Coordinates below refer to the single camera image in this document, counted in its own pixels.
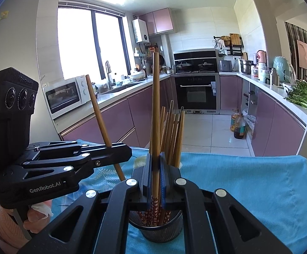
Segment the pink sleeve forearm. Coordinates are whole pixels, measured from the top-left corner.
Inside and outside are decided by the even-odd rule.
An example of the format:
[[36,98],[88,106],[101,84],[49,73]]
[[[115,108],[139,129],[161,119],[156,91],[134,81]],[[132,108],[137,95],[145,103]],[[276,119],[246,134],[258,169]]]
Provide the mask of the pink sleeve forearm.
[[0,249],[3,253],[17,253],[29,240],[13,220],[13,209],[0,207]]

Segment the person's left hand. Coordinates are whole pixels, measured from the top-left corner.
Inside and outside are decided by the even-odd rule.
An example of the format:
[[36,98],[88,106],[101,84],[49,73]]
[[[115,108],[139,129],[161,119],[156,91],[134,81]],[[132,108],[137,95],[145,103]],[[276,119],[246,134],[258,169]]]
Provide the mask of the person's left hand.
[[32,205],[27,213],[27,219],[24,221],[23,227],[31,233],[42,231],[54,215],[51,208],[51,200]]

